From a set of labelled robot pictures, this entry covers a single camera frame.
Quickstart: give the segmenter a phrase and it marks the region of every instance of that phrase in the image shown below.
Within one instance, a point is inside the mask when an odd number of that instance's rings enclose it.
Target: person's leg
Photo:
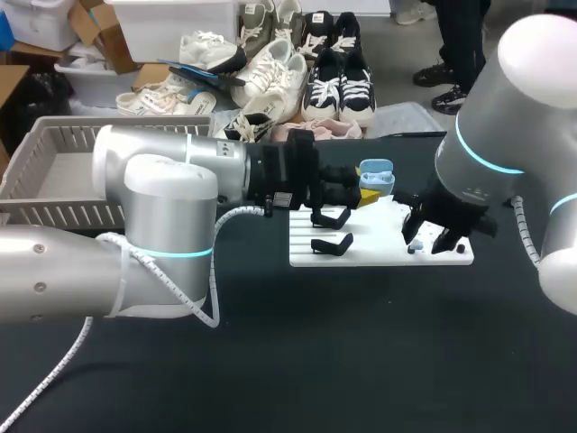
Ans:
[[[433,99],[433,109],[456,115],[485,66],[482,49],[482,17],[489,10],[485,0],[444,0],[437,5],[446,15],[444,44],[457,84],[450,92]]]
[[[546,14],[555,14],[555,15],[561,15],[564,16],[566,18],[571,18],[575,21],[577,21],[577,8],[575,9],[557,9],[554,7],[548,7],[547,9],[545,9],[545,13]]]
[[[447,8],[444,7],[444,3],[447,0],[435,0],[435,8],[437,10],[437,16],[439,20],[439,30],[441,31],[441,36],[444,38],[445,26],[447,22],[446,11]],[[442,84],[454,84],[454,77],[452,71],[452,62],[450,59],[450,53],[447,50],[446,44],[439,50],[439,56],[443,60],[443,63],[431,66],[429,68],[421,69],[413,76],[413,83],[422,88],[433,88],[435,86],[440,86]]]

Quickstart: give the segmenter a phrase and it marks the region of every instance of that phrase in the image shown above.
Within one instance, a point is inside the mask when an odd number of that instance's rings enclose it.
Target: white tray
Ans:
[[[323,215],[337,218],[342,207],[323,208]],[[377,203],[354,210],[339,231],[313,227],[310,209],[302,207],[290,212],[289,216],[289,260],[296,267],[356,267],[356,266],[455,266],[468,265],[474,259],[469,239],[461,239],[464,253],[456,251],[431,254],[433,242],[442,227],[424,223],[416,239],[424,248],[409,254],[401,234],[401,227],[409,208],[392,201],[392,197],[381,198]],[[322,239],[339,244],[344,236],[353,233],[354,242],[342,257],[313,253],[312,239]]]

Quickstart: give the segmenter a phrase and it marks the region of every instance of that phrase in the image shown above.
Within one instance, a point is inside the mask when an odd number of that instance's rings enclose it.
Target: black and white sneaker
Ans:
[[[328,12],[319,11],[305,15],[302,46],[298,52],[307,60],[316,60],[325,48],[330,48],[334,37],[334,18]]]
[[[434,97],[431,107],[443,115],[457,115],[463,106],[467,94],[461,91],[458,84],[455,84],[447,93],[440,97]]]
[[[338,118],[340,69],[339,55],[330,48],[316,58],[303,97],[302,115],[307,122]]]
[[[351,52],[344,60],[339,91],[339,119],[343,122],[356,120],[360,127],[371,126],[377,102],[372,73],[361,51]]]
[[[336,42],[333,51],[346,56],[352,51],[361,49],[361,26],[352,12],[345,12],[339,16],[334,26]]]
[[[280,119],[285,103],[279,93],[254,97],[233,121],[217,132],[215,138],[258,142]]]

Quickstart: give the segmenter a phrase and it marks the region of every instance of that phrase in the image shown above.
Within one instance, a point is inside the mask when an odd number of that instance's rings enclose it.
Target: black table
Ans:
[[[322,147],[394,161],[417,191],[439,139]],[[547,209],[522,188],[540,244]],[[223,322],[99,319],[18,432],[557,432],[577,429],[577,317],[539,289],[513,211],[472,266],[289,267],[287,215],[221,232]],[[59,361],[82,320],[0,326],[0,418]]]

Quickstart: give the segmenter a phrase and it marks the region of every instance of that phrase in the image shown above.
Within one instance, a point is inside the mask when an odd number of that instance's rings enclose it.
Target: white robotic arm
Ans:
[[[326,218],[323,205],[371,203],[353,167],[321,167],[312,134],[293,132],[284,145],[260,145],[108,126],[96,140],[95,188],[122,205],[130,244],[202,305],[218,203],[249,200],[265,215],[305,204],[315,224],[331,228],[346,216]],[[439,146],[431,184],[418,196],[395,194],[412,207],[406,241],[426,220],[446,227],[433,253],[472,230],[495,235],[486,212],[512,198],[525,173],[551,206],[543,290],[577,314],[577,23],[561,17],[532,16],[505,33]],[[0,275],[0,319],[190,314],[126,251],[56,229],[2,228]]]
[[[577,23],[554,15],[530,16],[503,35],[439,146],[431,185],[399,198],[413,207],[406,240],[425,220],[446,227],[433,253],[472,230],[495,235],[485,213],[513,198],[525,175],[550,207],[541,287],[577,314]]]

